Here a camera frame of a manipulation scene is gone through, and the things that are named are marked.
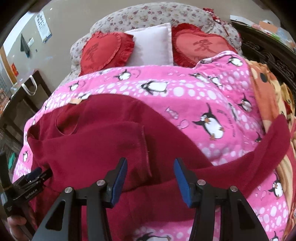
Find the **person's left hand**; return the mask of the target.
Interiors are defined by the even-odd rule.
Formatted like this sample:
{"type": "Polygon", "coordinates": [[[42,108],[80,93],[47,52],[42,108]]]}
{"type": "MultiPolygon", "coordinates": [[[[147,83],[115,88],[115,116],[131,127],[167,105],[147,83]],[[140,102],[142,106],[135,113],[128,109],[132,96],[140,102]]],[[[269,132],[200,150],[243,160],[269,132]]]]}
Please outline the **person's left hand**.
{"type": "Polygon", "coordinates": [[[22,231],[21,226],[27,223],[27,220],[21,216],[10,216],[7,219],[10,228],[10,233],[14,240],[28,241],[28,237],[22,231]]]}

